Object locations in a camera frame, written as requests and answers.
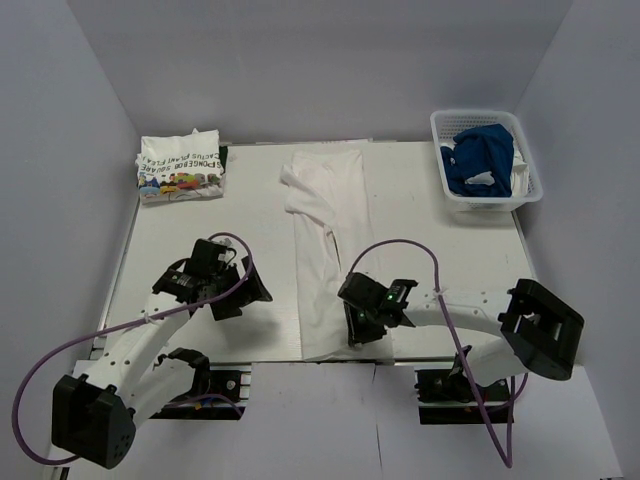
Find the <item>white red print t shirt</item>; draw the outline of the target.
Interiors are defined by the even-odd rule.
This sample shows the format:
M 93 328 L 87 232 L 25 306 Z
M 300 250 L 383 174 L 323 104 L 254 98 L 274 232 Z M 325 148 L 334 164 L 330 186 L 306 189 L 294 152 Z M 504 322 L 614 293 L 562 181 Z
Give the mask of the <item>white red print t shirt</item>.
M 284 209 L 293 217 L 302 358 L 389 360 L 391 340 L 348 345 L 337 296 L 358 255 L 374 243 L 363 155 L 298 151 L 284 165 Z

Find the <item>blue t shirt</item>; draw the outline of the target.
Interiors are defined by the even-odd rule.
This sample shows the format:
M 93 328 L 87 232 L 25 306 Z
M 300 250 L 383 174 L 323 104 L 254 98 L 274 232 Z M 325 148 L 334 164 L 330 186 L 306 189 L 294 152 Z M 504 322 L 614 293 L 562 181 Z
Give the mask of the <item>blue t shirt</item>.
M 508 198 L 512 196 L 514 160 L 512 135 L 501 125 L 467 129 L 442 145 L 440 153 L 449 190 L 457 196 Z

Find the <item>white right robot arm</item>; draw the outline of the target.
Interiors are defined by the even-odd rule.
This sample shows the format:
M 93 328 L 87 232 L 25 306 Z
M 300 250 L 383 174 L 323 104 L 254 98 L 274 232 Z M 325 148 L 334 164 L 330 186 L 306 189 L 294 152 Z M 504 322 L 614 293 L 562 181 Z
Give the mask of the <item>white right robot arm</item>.
M 415 280 L 384 286 L 351 273 L 338 291 L 350 345 L 382 339 L 397 327 L 443 326 L 491 336 L 485 345 L 463 345 L 450 370 L 417 386 L 421 401 L 469 403 L 490 386 L 533 373 L 567 381 L 572 377 L 583 317 L 543 285 L 520 279 L 504 293 L 434 291 L 413 296 Z

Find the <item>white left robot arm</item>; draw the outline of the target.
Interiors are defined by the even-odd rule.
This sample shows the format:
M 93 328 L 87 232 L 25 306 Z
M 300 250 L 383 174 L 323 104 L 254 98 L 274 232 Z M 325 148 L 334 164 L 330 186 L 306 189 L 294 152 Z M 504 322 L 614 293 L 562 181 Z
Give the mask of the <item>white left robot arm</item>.
M 209 357 L 170 339 L 204 307 L 215 319 L 270 302 L 252 254 L 236 263 L 237 236 L 199 239 L 191 255 L 171 264 L 151 288 L 141 323 L 123 329 L 101 358 L 77 376 L 65 375 L 52 398 L 54 446 L 105 469 L 129 452 L 137 430 L 163 409 L 213 398 Z

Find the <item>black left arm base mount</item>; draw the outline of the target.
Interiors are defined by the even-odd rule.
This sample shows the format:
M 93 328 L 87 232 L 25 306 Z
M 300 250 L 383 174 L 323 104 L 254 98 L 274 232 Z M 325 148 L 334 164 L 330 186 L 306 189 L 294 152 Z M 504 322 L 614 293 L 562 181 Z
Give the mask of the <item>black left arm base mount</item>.
M 205 366 L 207 357 L 196 350 L 178 348 L 161 354 L 153 364 L 185 363 L 193 371 L 191 389 L 172 399 L 152 416 L 157 420 L 239 420 L 246 408 L 251 385 L 248 365 Z

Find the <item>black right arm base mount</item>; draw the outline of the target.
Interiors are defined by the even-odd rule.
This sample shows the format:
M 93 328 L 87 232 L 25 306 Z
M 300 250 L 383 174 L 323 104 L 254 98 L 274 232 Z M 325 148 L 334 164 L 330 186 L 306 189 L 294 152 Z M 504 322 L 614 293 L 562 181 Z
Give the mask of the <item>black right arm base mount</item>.
M 419 362 L 413 365 L 414 389 L 421 425 L 481 425 L 480 407 L 464 376 L 457 357 L 448 361 Z M 506 425 L 512 389 L 509 381 L 499 379 L 487 387 L 478 387 L 488 418 L 493 424 Z

